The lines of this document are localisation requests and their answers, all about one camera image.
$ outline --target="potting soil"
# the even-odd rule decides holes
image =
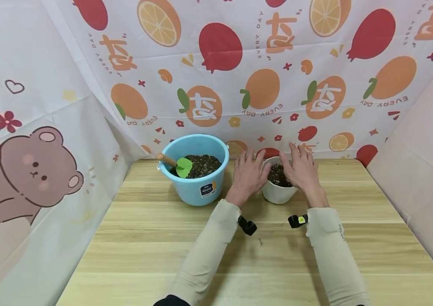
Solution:
[[[211,155],[187,155],[186,158],[192,161],[192,169],[187,175],[187,179],[197,179],[207,176],[221,167],[221,162]],[[175,168],[172,168],[170,173],[178,177]]]
[[[274,164],[271,166],[271,171],[267,176],[267,180],[281,187],[293,187],[284,175],[284,168],[281,164]]]

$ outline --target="small trowel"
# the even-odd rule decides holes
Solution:
[[[165,154],[159,153],[156,155],[156,159],[170,167],[174,167],[177,175],[181,178],[186,178],[192,169],[192,161],[184,157],[179,158],[176,162]]]

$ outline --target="left hand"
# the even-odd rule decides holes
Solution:
[[[262,160],[266,154],[262,150],[255,161],[254,149],[249,150],[248,154],[244,151],[242,155],[235,160],[235,169],[233,170],[233,184],[226,194],[226,201],[235,206],[242,207],[249,196],[257,193],[267,181],[267,175],[271,170],[271,164],[267,164],[260,171]]]

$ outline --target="wooden table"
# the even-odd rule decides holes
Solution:
[[[222,196],[232,183],[230,163]],[[433,261],[365,168],[350,159],[319,164],[373,305],[432,306]],[[154,161],[136,162],[57,305],[151,306],[166,295],[214,206],[181,202]],[[237,230],[205,305],[328,305],[306,228],[287,222],[305,212],[300,192],[280,206],[261,193],[252,197],[243,215],[258,231]]]

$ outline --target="green trowel blade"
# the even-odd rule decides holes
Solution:
[[[192,169],[192,161],[188,160],[187,158],[179,158],[177,160],[177,167],[175,168],[175,171],[177,172],[177,175],[186,178],[190,171]]]

